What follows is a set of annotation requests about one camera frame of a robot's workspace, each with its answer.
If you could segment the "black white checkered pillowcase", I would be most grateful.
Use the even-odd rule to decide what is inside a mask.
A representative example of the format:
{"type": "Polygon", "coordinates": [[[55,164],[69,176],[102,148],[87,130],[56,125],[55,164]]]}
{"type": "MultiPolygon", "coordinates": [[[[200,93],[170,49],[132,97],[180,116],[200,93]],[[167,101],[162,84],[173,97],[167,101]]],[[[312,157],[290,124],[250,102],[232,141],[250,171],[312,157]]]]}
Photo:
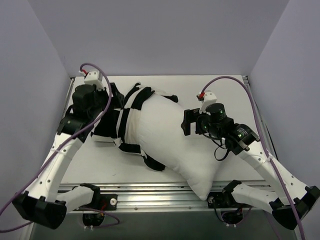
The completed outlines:
{"type": "Polygon", "coordinates": [[[179,102],[178,97],[174,94],[137,82],[124,95],[122,108],[109,108],[90,135],[96,142],[114,143],[115,147],[124,153],[141,156],[147,167],[162,172],[166,168],[165,165],[146,154],[137,138],[142,106],[154,95],[169,99],[174,103],[179,102]]]}

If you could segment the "white pillow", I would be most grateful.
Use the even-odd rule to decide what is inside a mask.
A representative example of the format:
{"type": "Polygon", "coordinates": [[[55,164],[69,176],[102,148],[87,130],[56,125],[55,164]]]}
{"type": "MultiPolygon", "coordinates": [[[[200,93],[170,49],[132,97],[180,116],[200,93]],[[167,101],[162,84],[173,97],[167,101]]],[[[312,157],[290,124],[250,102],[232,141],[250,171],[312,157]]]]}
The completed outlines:
{"type": "Polygon", "coordinates": [[[181,128],[183,108],[157,94],[131,109],[125,128],[125,142],[137,144],[155,161],[180,174],[193,192],[206,200],[219,163],[209,139],[185,136],[181,128]]]}

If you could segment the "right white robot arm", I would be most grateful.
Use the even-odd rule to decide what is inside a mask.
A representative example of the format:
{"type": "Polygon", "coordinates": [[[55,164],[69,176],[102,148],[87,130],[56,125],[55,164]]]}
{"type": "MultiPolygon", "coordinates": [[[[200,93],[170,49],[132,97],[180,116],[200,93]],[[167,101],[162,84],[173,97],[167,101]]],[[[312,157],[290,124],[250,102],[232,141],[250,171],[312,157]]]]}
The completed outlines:
{"type": "Polygon", "coordinates": [[[185,136],[195,132],[233,153],[249,164],[270,186],[262,190],[240,180],[232,180],[222,191],[223,203],[229,207],[248,205],[264,210],[283,227],[294,230],[320,198],[317,186],[307,186],[295,178],[274,156],[265,153],[262,142],[249,126],[234,122],[226,115],[222,103],[213,103],[204,111],[187,109],[181,128],[185,136]]]}

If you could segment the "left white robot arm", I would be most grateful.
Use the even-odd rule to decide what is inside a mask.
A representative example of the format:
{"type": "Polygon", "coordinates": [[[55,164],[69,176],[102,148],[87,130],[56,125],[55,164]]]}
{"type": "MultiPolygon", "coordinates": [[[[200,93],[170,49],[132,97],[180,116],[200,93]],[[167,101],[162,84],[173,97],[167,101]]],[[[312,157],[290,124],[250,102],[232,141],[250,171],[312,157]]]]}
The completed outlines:
{"type": "Polygon", "coordinates": [[[103,198],[96,185],[81,183],[61,194],[58,190],[72,159],[94,124],[104,113],[121,107],[124,95],[115,83],[110,83],[109,87],[110,93],[105,87],[98,88],[95,84],[82,84],[75,88],[73,103],[59,123],[53,145],[40,171],[12,201],[24,220],[55,230],[73,210],[101,209],[103,198]]]}

